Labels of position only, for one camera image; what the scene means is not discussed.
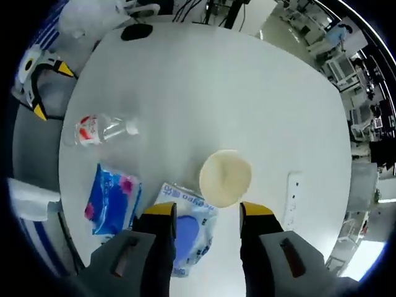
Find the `plastic water bottle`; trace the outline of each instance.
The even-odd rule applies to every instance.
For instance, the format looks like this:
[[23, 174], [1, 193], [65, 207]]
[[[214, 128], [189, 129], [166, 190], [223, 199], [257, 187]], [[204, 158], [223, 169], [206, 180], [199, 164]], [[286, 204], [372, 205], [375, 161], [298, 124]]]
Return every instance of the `plastic water bottle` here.
[[104, 113], [85, 116], [76, 125], [63, 129], [62, 141], [68, 147], [98, 145], [139, 133], [135, 119], [125, 120]]

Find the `desk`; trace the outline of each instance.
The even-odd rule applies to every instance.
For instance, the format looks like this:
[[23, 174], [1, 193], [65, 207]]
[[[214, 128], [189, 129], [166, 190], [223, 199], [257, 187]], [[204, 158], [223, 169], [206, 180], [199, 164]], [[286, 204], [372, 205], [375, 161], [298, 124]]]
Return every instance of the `desk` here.
[[[347, 119], [337, 89], [311, 66], [257, 38], [197, 24], [154, 24], [141, 40], [122, 29], [101, 41], [83, 69], [64, 125], [116, 109], [139, 115], [140, 137], [77, 150], [59, 148], [61, 199], [85, 265], [100, 244], [84, 218], [100, 160], [143, 182], [141, 208], [164, 181], [197, 183], [204, 160], [235, 149], [252, 165], [244, 200], [282, 221], [288, 173], [302, 171], [305, 193], [295, 231], [330, 255], [351, 178]], [[239, 205], [220, 209], [209, 252], [170, 296], [244, 296]]]

